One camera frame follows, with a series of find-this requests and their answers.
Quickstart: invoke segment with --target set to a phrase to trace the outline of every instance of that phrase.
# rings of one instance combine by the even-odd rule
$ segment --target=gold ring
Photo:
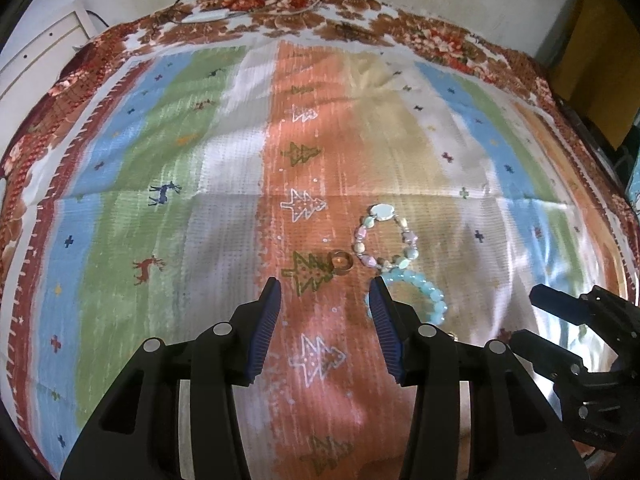
[[[331,263],[332,273],[337,276],[344,276],[353,267],[353,257],[347,251],[329,252],[329,262]]]

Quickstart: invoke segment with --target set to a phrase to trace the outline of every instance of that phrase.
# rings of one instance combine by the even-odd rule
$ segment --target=bed
[[[535,62],[375,0],[178,1],[111,27],[21,124],[0,176],[0,395],[54,476],[142,341],[192,339],[276,276],[264,371],[234,393],[252,478],[397,478],[376,464],[402,456],[414,391],[368,314],[377,270],[328,264],[375,204],[406,219],[406,275],[447,310],[410,280],[391,294],[462,341],[527,328],[607,370],[602,340],[529,290],[638,301],[638,220]],[[393,222],[363,242],[402,256]]]

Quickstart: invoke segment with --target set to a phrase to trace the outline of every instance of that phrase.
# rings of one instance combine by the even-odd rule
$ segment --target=ring
[[[331,251],[328,257],[332,273],[344,276],[353,267],[353,257],[347,251]]]
[[[376,220],[384,222],[391,219],[393,219],[402,230],[402,241],[407,244],[407,247],[404,248],[404,256],[396,256],[393,263],[384,258],[380,258],[380,260],[377,261],[374,256],[365,252],[364,239],[367,237],[367,229],[371,229],[375,225]],[[378,269],[381,272],[389,272],[391,269],[406,269],[412,260],[418,257],[418,247],[416,244],[418,241],[417,235],[407,226],[406,218],[402,218],[396,214],[396,209],[391,204],[376,204],[371,206],[369,216],[362,219],[362,225],[356,229],[354,238],[353,251],[362,264],[373,269]]]

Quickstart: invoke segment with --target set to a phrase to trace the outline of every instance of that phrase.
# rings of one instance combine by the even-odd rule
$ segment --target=green stripe
[[[146,115],[146,124],[124,155],[113,188],[101,194],[102,215],[78,291],[81,327],[76,368],[77,419],[82,427],[105,391],[140,343],[158,336],[175,339],[179,312],[175,283],[180,279],[184,237],[196,200],[210,125],[230,69],[244,48],[212,48],[192,55],[191,63],[167,86]],[[216,68],[227,68],[208,77]],[[196,109],[198,102],[210,104]],[[173,181],[168,202],[148,206],[150,186]],[[149,268],[149,280],[135,286],[133,262],[155,256],[162,272]]]
[[[480,88],[479,85],[460,76],[455,76],[460,85],[471,95],[474,105],[483,112],[496,129],[500,132],[505,142],[511,147],[513,153],[518,157],[529,175],[529,179],[533,184],[536,198],[545,202],[558,203],[558,197],[554,194],[551,183],[548,181],[546,174],[538,165],[536,160],[527,151],[526,147],[520,142],[520,139],[511,131],[510,124],[505,120],[502,111],[498,105]],[[573,244],[574,234],[569,227],[566,215],[558,210],[548,210],[547,218],[549,227],[556,240],[556,245],[562,256],[562,259],[570,263],[567,273],[567,280],[571,286],[571,290],[565,292],[576,295],[576,290],[580,290],[584,283],[582,273],[582,265],[578,257],[578,253]]]

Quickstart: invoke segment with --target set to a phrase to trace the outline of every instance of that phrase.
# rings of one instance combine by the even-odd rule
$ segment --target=orange stripe
[[[386,372],[375,330],[366,317],[363,295],[374,273],[358,262],[346,276],[335,276],[317,292],[296,294],[292,278],[282,275],[293,266],[292,253],[325,256],[331,249],[350,251],[353,230],[374,202],[360,162],[364,144],[357,131],[352,103],[342,82],[342,57],[330,48],[303,48],[282,43],[273,80],[271,126],[264,147],[264,192],[258,204],[263,250],[262,275],[282,282],[282,310],[271,340],[268,391],[276,471],[283,478],[315,475],[312,437],[326,446],[345,444],[333,451],[319,449],[334,480],[353,480],[364,463],[381,456],[397,455],[406,444],[411,404]],[[292,92],[314,82],[310,92]],[[292,107],[313,108],[318,116],[292,122]],[[290,143],[322,151],[307,162],[291,167],[283,155]],[[309,219],[292,222],[291,211],[282,209],[291,188],[307,191],[327,202],[327,208]],[[289,358],[301,352],[301,334],[315,343],[346,354],[346,361],[330,368],[324,381],[316,376],[305,386],[303,370]],[[314,356],[307,355],[311,362]],[[371,431],[374,424],[376,431]],[[325,460],[331,453],[338,462]]]
[[[560,146],[554,141],[554,133],[546,124],[546,121],[519,103],[514,103],[514,106],[528,124],[529,130],[535,136],[546,156],[551,159],[559,171],[564,186],[574,199],[574,203],[580,207],[590,239],[600,250],[598,259],[602,263],[600,267],[605,280],[602,286],[615,294],[626,297],[625,274],[620,260],[620,252],[615,240],[611,237],[609,229],[596,209],[598,206],[594,207],[593,201],[580,185],[580,177],[575,173],[571,164],[568,163],[566,155],[561,151]]]

